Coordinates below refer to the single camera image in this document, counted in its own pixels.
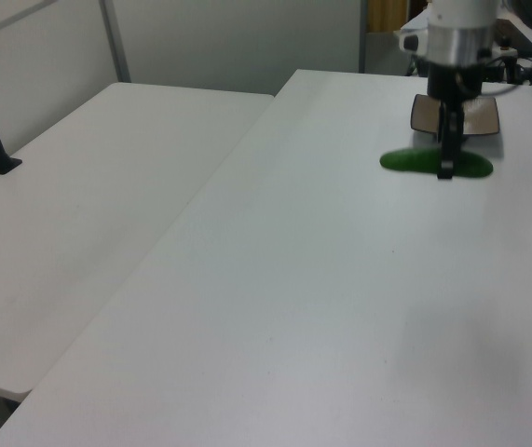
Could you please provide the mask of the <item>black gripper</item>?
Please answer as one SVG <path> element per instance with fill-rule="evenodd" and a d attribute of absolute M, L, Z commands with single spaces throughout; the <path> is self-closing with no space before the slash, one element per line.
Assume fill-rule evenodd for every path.
<path fill-rule="evenodd" d="M 428 95 L 439 101 L 467 101 L 481 94 L 484 67 L 450 67 L 430 63 Z M 461 152 L 464 129 L 462 103 L 439 102 L 436 141 L 441 144 L 439 180 L 451 180 Z"/>

